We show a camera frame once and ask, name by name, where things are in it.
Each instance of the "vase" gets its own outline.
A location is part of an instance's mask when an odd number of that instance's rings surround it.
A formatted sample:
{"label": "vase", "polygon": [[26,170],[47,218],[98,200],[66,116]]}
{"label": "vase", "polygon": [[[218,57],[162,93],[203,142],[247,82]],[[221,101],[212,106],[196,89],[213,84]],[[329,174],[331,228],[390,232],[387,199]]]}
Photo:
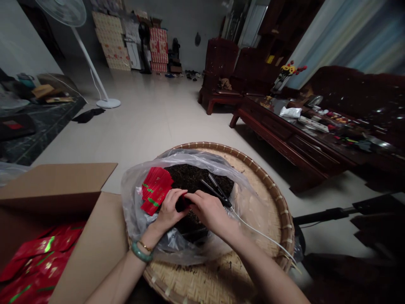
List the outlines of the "vase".
{"label": "vase", "polygon": [[283,81],[279,80],[273,87],[273,90],[278,91],[278,89],[283,85]]}

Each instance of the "table leg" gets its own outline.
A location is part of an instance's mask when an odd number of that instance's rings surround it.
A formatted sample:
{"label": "table leg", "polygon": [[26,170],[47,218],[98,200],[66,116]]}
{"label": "table leg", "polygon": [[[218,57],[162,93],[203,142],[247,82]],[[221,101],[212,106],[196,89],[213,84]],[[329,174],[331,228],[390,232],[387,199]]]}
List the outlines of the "table leg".
{"label": "table leg", "polygon": [[211,114],[212,114],[212,111],[214,110],[214,104],[215,104],[215,100],[214,100],[214,99],[208,100],[207,115],[211,115]]}
{"label": "table leg", "polygon": [[198,93],[198,103],[203,103],[203,94],[201,92]]}
{"label": "table leg", "polygon": [[235,112],[235,113],[233,114],[233,117],[232,117],[231,122],[229,123],[229,126],[230,126],[232,129],[235,128],[236,123],[238,122],[238,119],[239,119],[239,115],[238,115],[237,112]]}

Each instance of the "gold bracelet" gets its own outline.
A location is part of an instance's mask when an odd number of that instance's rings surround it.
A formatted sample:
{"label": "gold bracelet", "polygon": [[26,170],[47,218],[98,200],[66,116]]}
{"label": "gold bracelet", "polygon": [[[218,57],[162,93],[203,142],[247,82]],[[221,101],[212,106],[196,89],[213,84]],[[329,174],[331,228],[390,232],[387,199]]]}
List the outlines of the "gold bracelet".
{"label": "gold bracelet", "polygon": [[139,244],[141,244],[147,251],[152,252],[153,249],[146,247],[144,243],[142,243],[141,240],[138,241]]}

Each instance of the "power strip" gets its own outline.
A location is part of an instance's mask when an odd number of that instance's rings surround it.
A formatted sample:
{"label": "power strip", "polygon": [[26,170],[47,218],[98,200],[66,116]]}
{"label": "power strip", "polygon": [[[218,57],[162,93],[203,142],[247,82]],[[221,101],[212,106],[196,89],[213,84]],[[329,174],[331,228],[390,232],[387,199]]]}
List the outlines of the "power strip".
{"label": "power strip", "polygon": [[299,122],[302,122],[303,124],[310,125],[311,127],[320,130],[325,133],[329,133],[329,129],[327,126],[320,124],[319,122],[313,121],[312,119],[308,119],[306,117],[300,116],[298,119]]}

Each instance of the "wrist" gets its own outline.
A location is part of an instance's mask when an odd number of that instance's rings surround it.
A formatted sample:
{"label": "wrist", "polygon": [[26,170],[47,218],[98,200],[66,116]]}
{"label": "wrist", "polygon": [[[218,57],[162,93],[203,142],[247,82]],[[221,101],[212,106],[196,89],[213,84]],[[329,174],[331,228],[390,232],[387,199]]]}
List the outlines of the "wrist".
{"label": "wrist", "polygon": [[230,246],[234,241],[237,241],[241,235],[242,231],[239,223],[235,220],[230,220],[226,227],[222,229],[222,232],[218,234],[218,236]]}
{"label": "wrist", "polygon": [[166,231],[159,228],[159,226],[155,223],[149,225],[145,233],[141,237],[142,243],[145,244],[148,248],[155,248],[159,240],[165,234]]}

